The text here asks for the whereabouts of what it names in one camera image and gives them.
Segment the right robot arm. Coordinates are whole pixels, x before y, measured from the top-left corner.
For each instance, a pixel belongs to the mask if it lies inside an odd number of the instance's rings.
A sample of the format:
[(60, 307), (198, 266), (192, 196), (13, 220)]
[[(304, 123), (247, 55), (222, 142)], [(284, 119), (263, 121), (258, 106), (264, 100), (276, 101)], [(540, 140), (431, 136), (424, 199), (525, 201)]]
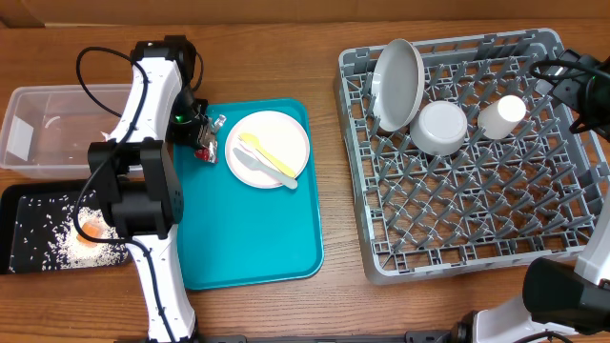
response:
[[(609, 137), (609, 63), (565, 50), (535, 62), (532, 76), (546, 81), (560, 103), (578, 113), (573, 134)], [(574, 267), (540, 257), (527, 269), (522, 293), (485, 311), (466, 314), (446, 342), (567, 342), (576, 334), (609, 329), (609, 208), (602, 207)]]

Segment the grey round plate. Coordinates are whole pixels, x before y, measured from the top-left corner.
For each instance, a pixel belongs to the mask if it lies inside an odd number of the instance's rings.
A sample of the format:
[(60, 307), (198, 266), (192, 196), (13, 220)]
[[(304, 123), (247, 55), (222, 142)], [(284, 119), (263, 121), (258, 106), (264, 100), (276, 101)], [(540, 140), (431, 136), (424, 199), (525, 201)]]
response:
[(415, 117), (422, 101), (425, 73), (413, 44), (395, 39), (381, 52), (373, 72), (374, 115), (384, 131), (397, 131)]

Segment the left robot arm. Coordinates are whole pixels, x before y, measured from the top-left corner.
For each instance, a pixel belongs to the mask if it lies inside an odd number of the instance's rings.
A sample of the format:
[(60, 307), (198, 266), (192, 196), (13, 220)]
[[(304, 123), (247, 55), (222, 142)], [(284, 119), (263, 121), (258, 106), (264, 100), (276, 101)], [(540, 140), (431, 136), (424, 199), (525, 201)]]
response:
[(203, 60), (183, 35), (140, 41), (127, 60), (132, 87), (120, 121), (88, 150), (94, 190), (113, 242), (128, 250), (146, 301), (149, 342), (198, 342), (195, 311), (177, 252), (184, 194), (170, 144), (201, 150), (213, 134), (207, 102), (194, 96)]

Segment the white napkin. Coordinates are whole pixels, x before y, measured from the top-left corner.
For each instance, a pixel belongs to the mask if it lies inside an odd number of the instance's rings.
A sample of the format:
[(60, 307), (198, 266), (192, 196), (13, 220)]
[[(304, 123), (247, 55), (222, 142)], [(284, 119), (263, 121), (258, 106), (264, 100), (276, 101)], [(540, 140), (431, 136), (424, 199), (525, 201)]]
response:
[(111, 139), (111, 136), (108, 133), (105, 133), (103, 131), (100, 132), (104, 138), (104, 141), (109, 141)]

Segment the white paper cup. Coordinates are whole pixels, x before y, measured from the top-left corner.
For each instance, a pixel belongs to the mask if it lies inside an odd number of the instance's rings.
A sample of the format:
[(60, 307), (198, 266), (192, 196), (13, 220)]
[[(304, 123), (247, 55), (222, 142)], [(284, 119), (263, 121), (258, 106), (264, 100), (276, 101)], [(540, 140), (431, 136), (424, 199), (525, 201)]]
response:
[(524, 101), (515, 95), (506, 95), (482, 110), (478, 126), (489, 139), (503, 139), (520, 123), (526, 113)]

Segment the small grey bowl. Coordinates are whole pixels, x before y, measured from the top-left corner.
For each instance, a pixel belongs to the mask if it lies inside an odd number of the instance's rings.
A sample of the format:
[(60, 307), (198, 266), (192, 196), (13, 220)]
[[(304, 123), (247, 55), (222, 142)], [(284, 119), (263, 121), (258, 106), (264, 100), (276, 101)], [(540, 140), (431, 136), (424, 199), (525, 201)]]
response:
[(410, 123), (410, 135), (420, 151), (445, 156), (460, 149), (467, 127), (466, 115), (459, 106), (448, 101), (434, 101)]

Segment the foil wrapper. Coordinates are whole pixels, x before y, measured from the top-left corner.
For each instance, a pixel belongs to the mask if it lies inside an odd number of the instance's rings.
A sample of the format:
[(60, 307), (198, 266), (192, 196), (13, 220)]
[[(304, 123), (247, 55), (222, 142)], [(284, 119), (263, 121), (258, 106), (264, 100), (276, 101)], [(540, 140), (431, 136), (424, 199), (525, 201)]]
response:
[(216, 164), (218, 162), (217, 134), (223, 127), (226, 116), (219, 114), (213, 122), (208, 115), (205, 115), (204, 118), (207, 122), (199, 134), (200, 147), (194, 151), (194, 156), (204, 162)]

